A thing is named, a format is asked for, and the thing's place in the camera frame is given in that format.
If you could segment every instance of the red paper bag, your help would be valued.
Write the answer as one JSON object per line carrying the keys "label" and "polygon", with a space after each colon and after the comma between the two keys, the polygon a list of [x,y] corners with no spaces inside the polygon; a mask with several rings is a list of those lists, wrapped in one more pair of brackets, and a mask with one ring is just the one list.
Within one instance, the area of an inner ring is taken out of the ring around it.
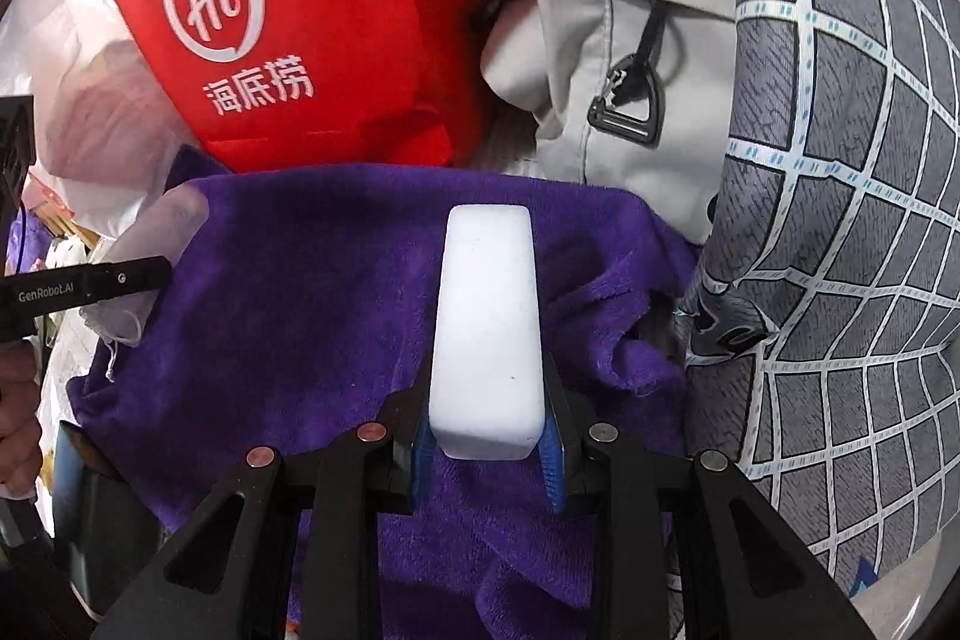
{"label": "red paper bag", "polygon": [[483,0],[116,0],[197,138],[237,172],[446,164],[483,130]]}

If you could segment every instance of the black cable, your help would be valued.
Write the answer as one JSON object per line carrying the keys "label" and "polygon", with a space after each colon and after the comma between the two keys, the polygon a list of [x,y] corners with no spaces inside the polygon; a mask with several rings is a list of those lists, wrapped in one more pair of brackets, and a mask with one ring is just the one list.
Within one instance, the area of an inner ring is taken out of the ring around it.
{"label": "black cable", "polygon": [[14,274],[20,273],[20,268],[23,266],[23,247],[27,244],[27,208],[24,206],[23,202],[20,202],[20,254],[16,260],[16,272]]}

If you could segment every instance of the white fabric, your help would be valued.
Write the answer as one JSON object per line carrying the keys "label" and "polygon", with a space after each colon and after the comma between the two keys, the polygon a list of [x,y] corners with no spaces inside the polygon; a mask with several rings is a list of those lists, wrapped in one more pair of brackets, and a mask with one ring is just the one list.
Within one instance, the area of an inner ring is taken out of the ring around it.
{"label": "white fabric", "polygon": [[54,238],[43,264],[48,269],[62,269],[64,266],[77,266],[85,261],[86,245],[83,244],[83,239],[71,234],[69,237]]}
{"label": "white fabric", "polygon": [[655,148],[587,123],[611,66],[637,49],[650,0],[512,1],[488,39],[483,70],[503,100],[536,116],[547,177],[632,191],[699,244],[730,126],[736,2],[666,1],[675,5],[656,69],[665,119]]}
{"label": "white fabric", "polygon": [[[176,266],[209,215],[206,196],[189,183],[176,186],[139,215],[107,250],[103,260],[118,263],[165,256]],[[105,342],[136,347],[159,293],[150,290],[86,305],[80,308],[80,316]]]}

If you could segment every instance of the white plastic bag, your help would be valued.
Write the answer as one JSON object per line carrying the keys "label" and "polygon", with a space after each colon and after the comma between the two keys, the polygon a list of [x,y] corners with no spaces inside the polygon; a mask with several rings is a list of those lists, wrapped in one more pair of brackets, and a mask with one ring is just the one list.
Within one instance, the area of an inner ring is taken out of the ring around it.
{"label": "white plastic bag", "polygon": [[0,28],[0,90],[34,95],[37,165],[76,223],[118,237],[196,145],[109,0],[14,0]]}
{"label": "white plastic bag", "polygon": [[[176,267],[184,250],[210,215],[208,201],[189,183],[176,186],[160,196],[112,244],[104,263],[165,256]],[[136,347],[140,344],[158,292],[131,293],[80,308],[86,325],[98,333],[108,345],[120,342]]]}

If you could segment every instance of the purple towel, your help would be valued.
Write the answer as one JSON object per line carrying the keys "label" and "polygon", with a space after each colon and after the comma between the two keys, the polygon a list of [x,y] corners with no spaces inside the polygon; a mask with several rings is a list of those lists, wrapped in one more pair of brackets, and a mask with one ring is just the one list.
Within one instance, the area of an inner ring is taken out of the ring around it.
{"label": "purple towel", "polygon": [[30,267],[34,265],[37,259],[46,259],[47,251],[53,244],[54,235],[43,225],[43,221],[37,218],[30,210],[27,210],[27,233],[26,242],[23,244],[23,259],[20,258],[20,219],[21,214],[17,212],[16,218],[10,226],[10,234],[7,237],[7,262],[13,273],[16,274],[16,263],[20,261],[19,271],[29,272]]}
{"label": "purple towel", "polygon": [[[209,172],[181,155],[171,186]],[[432,343],[445,221],[530,209],[542,334],[612,423],[680,453],[678,369],[632,338],[651,290],[680,295],[693,249],[625,191],[413,167],[198,180],[210,218],[143,342],[71,381],[80,424],[169,527],[256,445],[321,447],[409,386]],[[385,636],[583,637],[592,524],[557,520],[534,458],[434,461],[412,518],[381,517]],[[292,601],[296,613],[296,590]]]}

